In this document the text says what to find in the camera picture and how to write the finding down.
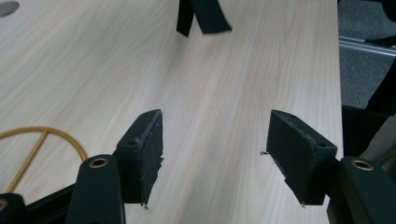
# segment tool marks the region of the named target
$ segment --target table surface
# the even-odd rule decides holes
[[[189,38],[176,32],[177,0],[19,2],[0,19],[0,132],[50,126],[91,157],[160,108],[163,168],[148,210],[126,205],[127,222],[328,222],[260,152],[271,109],[341,149],[335,0],[220,0],[233,31],[203,35],[194,19]],[[0,141],[1,191],[38,137]],[[51,136],[16,192],[31,203],[74,183],[79,164]]]

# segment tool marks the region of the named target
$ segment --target black strap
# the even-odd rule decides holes
[[[388,70],[379,87],[369,100],[367,111],[387,116],[396,114],[396,59]]]
[[[396,1],[382,0],[382,8],[384,8],[385,14],[391,21],[396,21]]]
[[[366,43],[375,44],[384,47],[392,47],[396,45],[396,35],[383,39],[366,39]]]
[[[232,30],[217,0],[180,0],[177,31],[184,36],[189,36],[194,13],[204,34]]]

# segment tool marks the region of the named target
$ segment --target black velcro strap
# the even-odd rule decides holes
[[[396,45],[396,35],[394,36],[390,36],[390,37],[386,37],[383,39],[366,39],[366,43],[369,44],[375,44],[375,45],[379,45],[379,46],[384,46],[384,47],[392,47]]]
[[[217,0],[180,0],[178,32],[189,36],[194,13],[204,34],[218,34],[232,30]]]

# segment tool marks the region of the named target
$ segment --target wooden table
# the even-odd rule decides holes
[[[341,148],[335,0],[220,0],[231,33],[176,32],[178,0],[20,0],[0,19],[0,132],[50,126],[111,154],[141,113],[163,111],[164,161],[129,223],[326,223],[265,150],[271,109]],[[0,142],[4,192],[39,134]],[[57,137],[16,192],[27,203],[76,180]]]

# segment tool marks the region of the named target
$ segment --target orange wire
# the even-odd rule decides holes
[[[82,146],[69,134],[64,133],[62,131],[59,131],[57,129],[53,128],[48,128],[48,127],[27,127],[27,128],[19,128],[19,129],[14,129],[8,132],[0,133],[0,139],[6,138],[13,136],[15,134],[19,133],[42,133],[40,138],[38,139],[37,143],[33,147],[32,151],[28,155],[27,159],[23,163],[21,169],[18,171],[18,173],[15,175],[14,179],[12,180],[11,184],[8,186],[7,193],[10,193],[14,191],[14,189],[18,186],[21,178],[25,174],[27,168],[31,164],[32,160],[35,158],[35,155],[37,154],[38,150],[42,147],[44,141],[46,140],[47,136],[49,133],[58,135],[62,137],[64,140],[66,140],[68,143],[70,143],[74,149],[77,151],[78,155],[81,157],[82,161],[87,160],[88,156],[85,153],[84,149]]]

